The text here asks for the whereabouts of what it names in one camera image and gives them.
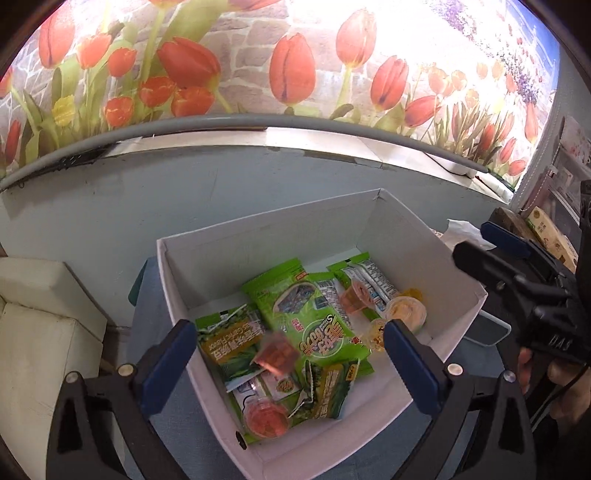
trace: cable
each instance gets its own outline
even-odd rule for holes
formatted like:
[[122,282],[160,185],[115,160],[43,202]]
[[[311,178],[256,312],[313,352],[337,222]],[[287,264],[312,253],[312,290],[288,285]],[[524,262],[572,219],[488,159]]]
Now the cable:
[[540,419],[540,417],[544,414],[544,412],[548,408],[548,405],[550,405],[554,400],[559,398],[559,396],[563,395],[570,387],[572,387],[576,382],[578,382],[581,379],[581,377],[585,374],[585,372],[587,371],[588,368],[589,368],[589,364],[583,365],[583,368],[581,368],[579,373],[576,374],[570,382],[568,382],[565,386],[561,387],[556,393],[552,394],[548,398],[548,400],[546,400],[544,402],[544,404],[538,410],[538,413],[535,415],[535,417],[531,421],[532,426],[535,425],[536,422]]

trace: sofa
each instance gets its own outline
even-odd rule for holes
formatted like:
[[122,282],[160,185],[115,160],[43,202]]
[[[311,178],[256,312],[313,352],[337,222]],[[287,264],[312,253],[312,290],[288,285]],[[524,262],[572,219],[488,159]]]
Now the sofa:
[[31,480],[64,376],[98,375],[106,323],[62,262],[0,258],[0,436]]

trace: blue tablecloth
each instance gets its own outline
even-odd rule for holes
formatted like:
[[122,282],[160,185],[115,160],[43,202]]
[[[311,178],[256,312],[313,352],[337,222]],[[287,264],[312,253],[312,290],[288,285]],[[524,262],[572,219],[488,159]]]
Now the blue tablecloth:
[[[150,258],[144,273],[135,308],[127,361],[137,362],[144,352],[160,342],[171,329],[164,292],[155,258]],[[462,340],[452,353],[452,360],[475,375],[497,377],[503,364],[496,348],[483,348]],[[320,475],[322,480],[387,480],[402,465],[429,424],[429,417],[411,404],[382,433],[339,465]],[[466,424],[439,475],[453,476],[473,429],[475,415]],[[161,414],[151,423],[164,444],[191,480],[240,480],[243,475],[217,442],[201,410],[187,372],[184,372]],[[130,478],[141,480],[129,451],[125,469]]]

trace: white box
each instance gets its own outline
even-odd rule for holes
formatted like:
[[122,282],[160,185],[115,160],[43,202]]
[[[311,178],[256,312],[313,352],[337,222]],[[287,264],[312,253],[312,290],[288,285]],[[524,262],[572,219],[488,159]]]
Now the white box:
[[[445,360],[482,307],[486,292],[453,264],[451,252],[385,190],[372,190],[252,215],[157,242],[158,265],[173,324],[240,305],[241,286],[298,257],[309,271],[369,251],[400,290],[423,292],[420,335]],[[236,423],[202,356],[187,366],[203,411],[230,458],[249,479],[314,478],[373,439],[411,402],[384,354],[376,373],[358,379],[342,420],[309,420],[283,437],[243,450]]]

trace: floral window blind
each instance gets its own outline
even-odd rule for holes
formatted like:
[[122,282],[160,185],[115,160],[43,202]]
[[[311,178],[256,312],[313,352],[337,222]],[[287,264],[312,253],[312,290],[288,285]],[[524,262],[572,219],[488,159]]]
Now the floral window blind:
[[518,0],[67,0],[0,82],[0,175],[112,129],[251,112],[407,135],[515,187],[558,67]]

